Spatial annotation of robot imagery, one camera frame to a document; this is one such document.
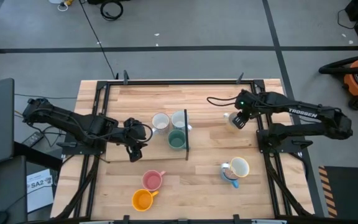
floor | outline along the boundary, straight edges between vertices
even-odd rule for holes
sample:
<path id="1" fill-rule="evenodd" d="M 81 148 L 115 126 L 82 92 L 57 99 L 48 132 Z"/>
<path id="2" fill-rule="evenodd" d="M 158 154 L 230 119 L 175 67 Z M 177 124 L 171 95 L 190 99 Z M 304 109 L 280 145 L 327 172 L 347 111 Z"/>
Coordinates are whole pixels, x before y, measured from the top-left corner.
<path id="1" fill-rule="evenodd" d="M 358 111 L 347 108 L 337 80 L 317 72 L 358 55 L 356 33 L 336 22 L 349 1 L 131 0 L 122 3 L 124 14 L 115 22 L 103 20 L 97 6 L 84 7 L 115 73 L 159 79 L 237 78 L 244 72 L 244 78 L 281 78 L 296 100 L 342 108 L 352 119 L 354 136 L 308 138 L 314 144 L 305 155 L 313 167 L 309 184 L 316 213 L 327 215 L 316 168 L 358 167 Z M 345 13 L 341 22 L 353 24 Z M 76 96 L 81 80 L 112 74 L 79 1 L 60 12 L 47 0 L 0 0 L 0 79 L 7 77 L 15 79 L 16 93 L 66 97 Z M 75 105 L 75 100 L 51 101 L 68 110 Z M 26 97 L 15 97 L 16 110 L 26 104 Z M 15 119 L 16 141 L 33 132 Z M 58 152 L 45 141 L 36 148 Z M 48 217 L 48 209 L 29 219 Z"/>

